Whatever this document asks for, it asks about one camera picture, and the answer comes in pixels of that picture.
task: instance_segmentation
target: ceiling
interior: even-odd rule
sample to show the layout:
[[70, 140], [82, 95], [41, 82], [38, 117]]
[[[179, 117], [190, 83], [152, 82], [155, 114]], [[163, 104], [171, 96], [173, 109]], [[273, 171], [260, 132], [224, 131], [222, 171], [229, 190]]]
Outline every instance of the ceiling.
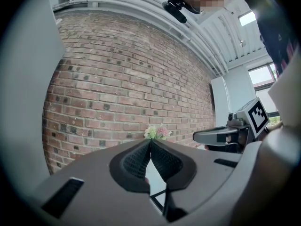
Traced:
[[185, 43], [214, 76], [225, 75], [240, 65], [252, 68], [272, 61], [260, 41], [257, 23], [242, 27], [239, 22], [238, 17], [250, 11], [244, 0], [226, 0], [224, 7], [204, 8], [200, 15], [183, 9], [185, 24], [162, 8], [167, 0], [50, 1], [54, 11], [72, 5], [71, 9], [114, 11], [145, 20]]

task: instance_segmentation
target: pink flower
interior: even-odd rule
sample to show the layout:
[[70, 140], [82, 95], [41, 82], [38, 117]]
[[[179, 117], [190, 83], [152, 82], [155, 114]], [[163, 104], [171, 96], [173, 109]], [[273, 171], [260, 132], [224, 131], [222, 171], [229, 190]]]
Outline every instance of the pink flower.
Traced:
[[169, 132], [165, 127], [157, 128], [157, 135], [162, 135], [163, 137], [169, 136]]

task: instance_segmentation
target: white panel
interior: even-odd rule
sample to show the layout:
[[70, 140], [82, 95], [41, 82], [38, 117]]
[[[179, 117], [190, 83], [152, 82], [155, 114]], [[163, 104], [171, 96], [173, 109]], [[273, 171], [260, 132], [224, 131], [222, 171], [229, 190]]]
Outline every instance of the white panel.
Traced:
[[223, 77], [211, 80], [211, 84], [214, 96], [216, 126], [224, 126], [231, 112], [226, 84]]
[[257, 97], [260, 98], [267, 113], [278, 111], [272, 98], [268, 94], [269, 89], [263, 89], [256, 92]]
[[249, 72], [243, 65], [229, 70], [224, 79], [228, 88], [232, 112], [256, 98]]
[[26, 0], [0, 49], [0, 156], [13, 186], [28, 196], [47, 177], [42, 113], [64, 47], [49, 0]]

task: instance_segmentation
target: brick wall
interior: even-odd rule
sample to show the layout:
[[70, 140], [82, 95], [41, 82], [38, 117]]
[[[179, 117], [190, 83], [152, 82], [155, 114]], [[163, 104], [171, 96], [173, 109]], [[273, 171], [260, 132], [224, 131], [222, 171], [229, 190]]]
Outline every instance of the brick wall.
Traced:
[[163, 123], [169, 141], [196, 146], [213, 126], [210, 76], [185, 46], [127, 16], [68, 13], [66, 53], [48, 88], [43, 145], [51, 173], [82, 154], [143, 138]]

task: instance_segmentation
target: flower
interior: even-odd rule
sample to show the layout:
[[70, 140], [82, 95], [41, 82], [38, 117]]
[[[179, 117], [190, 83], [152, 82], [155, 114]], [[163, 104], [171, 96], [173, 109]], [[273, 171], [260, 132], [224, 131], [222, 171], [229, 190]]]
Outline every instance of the flower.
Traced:
[[149, 138], [149, 139], [155, 139], [155, 138], [156, 138], [156, 127], [154, 127], [154, 126], [149, 126], [149, 127], [145, 130], [144, 137], [145, 137], [145, 138]]
[[165, 127], [159, 127], [159, 128], [157, 128], [157, 135], [167, 137], [167, 136], [169, 136], [169, 132]]
[[166, 140], [168, 136], [170, 136], [171, 132], [161, 125], [160, 127], [156, 128], [155, 126], [149, 126], [145, 130], [144, 137], [148, 139], [162, 139]]

